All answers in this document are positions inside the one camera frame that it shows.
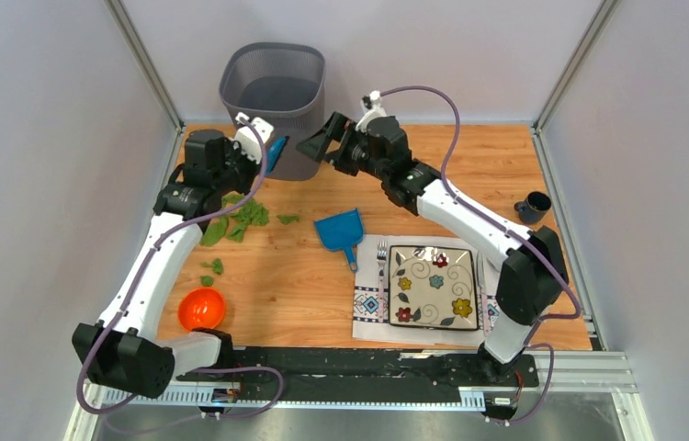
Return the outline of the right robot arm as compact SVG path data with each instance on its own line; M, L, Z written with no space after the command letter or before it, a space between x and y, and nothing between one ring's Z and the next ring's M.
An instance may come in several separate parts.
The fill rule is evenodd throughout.
M508 380L544 312L569 285L558 234L548 227L525 228L464 195L440 171L413 157L393 116L358 126L334 112L296 149L343 174L375 177L394 205L454 233L498 268L500 316L480 346L479 372L493 385Z

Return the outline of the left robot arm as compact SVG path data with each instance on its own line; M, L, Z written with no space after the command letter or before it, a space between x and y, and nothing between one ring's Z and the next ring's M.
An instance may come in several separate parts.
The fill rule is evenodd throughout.
M122 390L130 396L159 397L176 377L201 368L223 381L235 370L231 338L199 326L170 340L157 337L159 321L184 262L209 222L233 210L224 207L231 192L248 200L274 165L271 126L244 122L231 137L218 130L193 132L177 166L152 207L150 229L135 263L115 298L93 323L80 323L72 343L84 384Z

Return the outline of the blue dustpan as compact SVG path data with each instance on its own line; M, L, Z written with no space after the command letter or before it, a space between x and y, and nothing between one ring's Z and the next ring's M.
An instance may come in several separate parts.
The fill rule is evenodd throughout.
M331 252L343 252L350 271L356 273L358 264L355 248L365 236L359 210L351 209L325 219L315 220L313 226L322 246Z

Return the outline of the blue hand brush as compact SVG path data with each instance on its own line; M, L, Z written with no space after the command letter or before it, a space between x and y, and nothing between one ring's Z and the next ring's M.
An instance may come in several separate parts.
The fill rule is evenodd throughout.
M267 160L267 168L266 172L268 174L272 173L274 169L276 168L277 162L283 153L287 143L289 140L289 136L282 136L277 138L272 142L270 147L267 150L267 155L266 155L266 160Z

